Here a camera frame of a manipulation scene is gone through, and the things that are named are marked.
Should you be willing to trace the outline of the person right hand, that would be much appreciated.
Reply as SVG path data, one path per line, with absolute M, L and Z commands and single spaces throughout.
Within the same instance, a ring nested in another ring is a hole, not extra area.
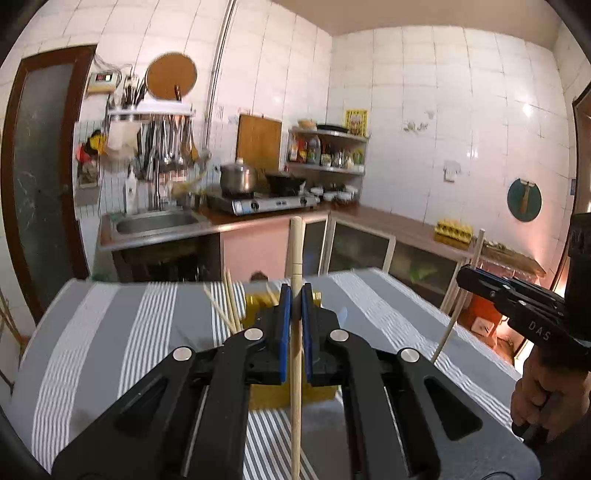
M 579 423 L 590 407 L 590 373 L 554 363 L 535 346 L 523 365 L 511 398 L 516 426 L 538 425 L 552 442 Z

